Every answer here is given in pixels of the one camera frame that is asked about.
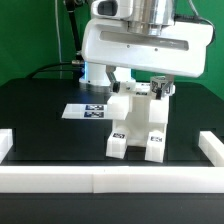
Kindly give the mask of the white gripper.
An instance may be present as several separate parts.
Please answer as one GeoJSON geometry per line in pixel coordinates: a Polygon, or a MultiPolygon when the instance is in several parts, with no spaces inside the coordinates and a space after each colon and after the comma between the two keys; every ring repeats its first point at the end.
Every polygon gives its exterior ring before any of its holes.
{"type": "Polygon", "coordinates": [[[158,100],[174,94],[172,75],[199,77],[204,72],[211,25],[176,22],[163,28],[160,36],[129,33],[127,29],[125,21],[92,19],[84,32],[82,56],[87,62],[109,65],[106,75],[112,92],[120,90],[116,67],[169,74],[156,77],[158,100]]]}

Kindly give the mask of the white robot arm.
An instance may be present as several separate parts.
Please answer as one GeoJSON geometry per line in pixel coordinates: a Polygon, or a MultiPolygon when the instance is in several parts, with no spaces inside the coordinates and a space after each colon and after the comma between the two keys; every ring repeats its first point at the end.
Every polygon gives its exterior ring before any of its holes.
{"type": "Polygon", "coordinates": [[[175,75],[204,72],[206,48],[215,39],[207,19],[175,12],[175,0],[95,0],[85,28],[82,57],[106,66],[115,82],[118,67],[162,73],[164,84],[152,84],[158,99],[172,93],[175,75]]]}

